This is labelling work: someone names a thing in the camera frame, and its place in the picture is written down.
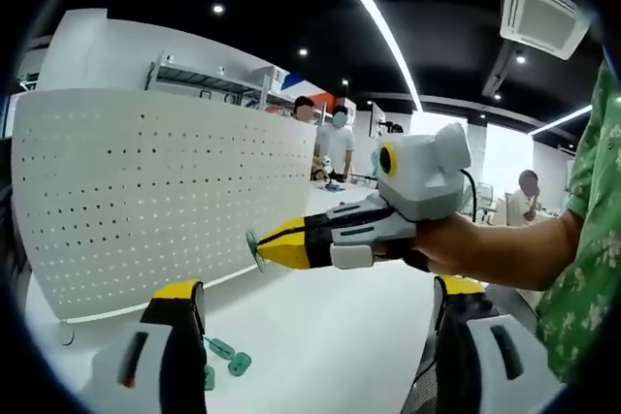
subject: black ceiling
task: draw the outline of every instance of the black ceiling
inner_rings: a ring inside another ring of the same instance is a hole
[[[503,46],[500,37],[502,0],[376,0],[409,64],[420,95],[460,99],[550,121],[576,110],[590,98],[602,48],[595,28],[568,61],[519,46],[528,57],[511,66],[498,103],[482,89]],[[210,5],[221,2],[226,14],[213,16]],[[49,30],[66,9],[105,7],[109,16],[176,28],[264,58],[296,72],[358,104],[366,92],[407,92],[387,45],[357,0],[64,0]],[[299,47],[310,55],[297,55]],[[350,86],[341,85],[348,78]],[[404,100],[378,100],[386,111],[410,111]],[[428,105],[428,109],[473,111]],[[564,127],[579,136],[587,117]],[[498,121],[530,130],[533,125],[489,114]],[[547,143],[555,136],[541,135]]]

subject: ceiling light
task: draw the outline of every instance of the ceiling light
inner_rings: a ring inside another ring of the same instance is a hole
[[[547,125],[543,125],[542,127],[538,128],[537,130],[533,130],[531,131],[528,136],[534,136],[537,135],[545,130],[549,130],[550,128],[554,128],[555,126],[559,126],[563,123],[565,123],[566,121],[570,121],[573,120],[574,118],[581,116],[585,113],[588,113],[589,111],[591,111],[591,109],[593,108],[593,106],[586,106],[583,107],[582,109],[580,109],[579,111],[575,111],[574,113],[570,113],[569,115],[565,115],[562,118],[559,118],[558,120],[553,121],[552,123],[548,123]]]
[[[397,41],[395,40],[395,37],[392,34],[392,31],[390,31],[390,28],[388,27],[388,23],[386,22],[381,12],[379,11],[379,8],[377,7],[376,2],[374,0],[360,0],[360,2],[362,3],[362,5],[364,5],[367,12],[369,12],[369,15],[371,16],[371,18],[373,19],[373,21],[375,22],[377,26],[377,29],[383,36],[384,41],[386,41],[388,48],[390,48],[390,51],[395,57],[395,60],[397,61],[397,65],[399,66],[399,69],[401,70],[401,74],[403,75],[404,80],[406,81],[406,86],[408,87],[409,94],[411,95],[411,99],[414,101],[414,105],[416,106],[416,109],[418,111],[423,111],[423,106],[418,97],[418,92],[416,91],[414,80],[412,79],[411,74],[409,73],[408,63],[406,62],[404,55],[401,53],[401,50],[399,49],[399,45],[397,44]]]

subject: green patterned sleeve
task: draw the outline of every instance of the green patterned sleeve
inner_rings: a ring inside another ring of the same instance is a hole
[[[591,97],[591,117],[582,134],[573,162],[570,179],[570,199],[567,208],[580,217],[586,216],[591,197],[593,166],[597,154],[598,141],[605,116],[605,101],[608,94],[611,73],[605,61],[600,67],[598,80]]]

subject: white desk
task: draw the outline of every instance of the white desk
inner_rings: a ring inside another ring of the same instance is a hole
[[[311,189],[307,214],[366,197]],[[68,347],[45,341],[53,315],[31,285],[26,317],[56,373],[79,390],[94,354],[141,313],[78,324]],[[205,293],[207,335],[253,360],[240,378],[210,353],[210,414],[397,414],[422,355],[433,307],[433,278],[402,261],[365,270],[290,271],[270,264]]]

